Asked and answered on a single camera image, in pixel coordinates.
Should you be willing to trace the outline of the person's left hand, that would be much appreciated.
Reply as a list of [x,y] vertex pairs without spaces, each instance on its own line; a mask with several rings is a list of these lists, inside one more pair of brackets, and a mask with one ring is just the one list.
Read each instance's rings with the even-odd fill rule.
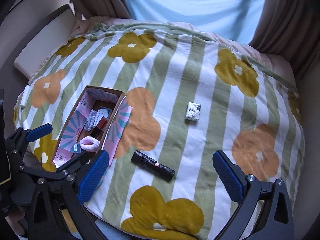
[[25,234],[25,230],[23,226],[21,226],[21,224],[19,223],[19,221],[22,218],[24,218],[24,216],[25,216],[25,212],[16,210],[9,213],[5,218],[7,223],[10,225],[10,227],[14,231],[14,233],[16,233],[19,236],[23,236]]

